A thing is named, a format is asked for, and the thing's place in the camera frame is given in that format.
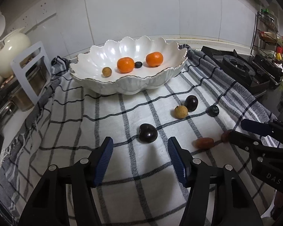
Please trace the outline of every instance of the gas stove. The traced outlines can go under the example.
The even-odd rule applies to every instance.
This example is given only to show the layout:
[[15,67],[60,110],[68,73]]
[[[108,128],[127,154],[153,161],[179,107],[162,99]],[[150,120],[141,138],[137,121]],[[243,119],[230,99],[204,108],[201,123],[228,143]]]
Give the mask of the gas stove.
[[238,55],[235,50],[222,51],[203,46],[201,49],[226,74],[244,86],[255,98],[266,93],[269,76],[258,66],[253,65],[253,56]]
[[226,74],[244,86],[265,108],[283,122],[283,74],[259,55],[239,55],[235,50],[201,49]]

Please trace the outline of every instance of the electrical outlet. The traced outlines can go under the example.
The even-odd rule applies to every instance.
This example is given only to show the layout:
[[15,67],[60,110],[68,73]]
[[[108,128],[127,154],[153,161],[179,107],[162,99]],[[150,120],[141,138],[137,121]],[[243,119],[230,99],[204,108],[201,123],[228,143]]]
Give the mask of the electrical outlet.
[[32,7],[37,24],[56,13],[54,0],[41,0]]
[[17,21],[15,21],[14,23],[12,23],[10,26],[8,26],[8,28],[6,29],[7,33],[10,33],[12,31],[14,31],[15,29],[18,29],[19,26],[16,23]]
[[26,33],[36,24],[37,22],[35,20],[35,12],[33,8],[30,8],[7,28],[7,32],[10,33],[14,31],[15,29],[25,27],[25,30],[23,31],[23,33]]
[[25,27],[24,33],[29,31],[33,26],[37,24],[35,19],[35,11],[33,8],[28,9],[25,13],[23,13],[17,20],[16,24],[18,28]]

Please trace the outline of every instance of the blueberry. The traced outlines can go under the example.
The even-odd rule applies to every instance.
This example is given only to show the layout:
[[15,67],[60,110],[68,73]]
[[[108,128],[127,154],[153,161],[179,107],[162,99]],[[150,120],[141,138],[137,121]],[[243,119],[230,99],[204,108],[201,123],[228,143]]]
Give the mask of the blueberry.
[[138,69],[140,67],[142,67],[142,62],[140,62],[140,61],[135,62],[135,68]]
[[219,108],[217,105],[211,105],[208,107],[208,115],[211,117],[216,117],[219,115]]
[[189,112],[194,111],[198,106],[198,98],[194,95],[189,95],[184,102],[184,106],[186,106]]
[[141,124],[139,127],[139,140],[143,143],[152,143],[157,139],[158,133],[154,126],[148,123]]

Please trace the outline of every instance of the checkered tablecloth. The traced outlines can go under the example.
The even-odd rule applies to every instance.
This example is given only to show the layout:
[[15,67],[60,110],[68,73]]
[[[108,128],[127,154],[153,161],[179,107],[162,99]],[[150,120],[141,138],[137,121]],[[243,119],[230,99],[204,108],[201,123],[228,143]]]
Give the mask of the checkered tablecloth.
[[[167,142],[171,136],[209,165],[233,165],[263,213],[272,201],[274,189],[251,175],[246,151],[222,143],[220,136],[227,129],[244,132],[239,126],[243,118],[264,122],[274,116],[202,52],[189,48],[188,55],[184,70],[159,89],[109,96],[79,86],[70,77],[69,62],[55,58],[54,78],[4,152],[0,213],[10,225],[17,224],[49,165],[67,167],[88,157],[106,136],[113,138],[114,151],[103,184],[93,189],[104,225],[179,224],[189,189],[178,182],[170,161]],[[173,109],[188,95],[197,96],[198,108],[186,118],[176,119]],[[215,118],[206,113],[213,104],[220,110]],[[138,128],[142,123],[157,128],[155,142],[139,142]],[[200,137],[213,138],[215,146],[210,150],[194,148],[192,141]],[[264,145],[278,145],[270,137],[261,140]],[[70,185],[67,196],[70,223],[75,225]],[[213,204],[214,187],[209,196],[206,225],[210,225]]]

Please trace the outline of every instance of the orange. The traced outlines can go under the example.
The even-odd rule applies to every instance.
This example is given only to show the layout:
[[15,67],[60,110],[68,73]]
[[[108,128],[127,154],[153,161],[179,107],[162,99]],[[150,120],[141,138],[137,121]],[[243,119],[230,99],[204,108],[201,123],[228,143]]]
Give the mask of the orange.
[[121,58],[117,62],[117,68],[121,73],[129,73],[134,69],[134,60],[130,57]]
[[160,52],[150,53],[146,56],[146,62],[151,67],[160,66],[162,61],[164,61],[164,57]]

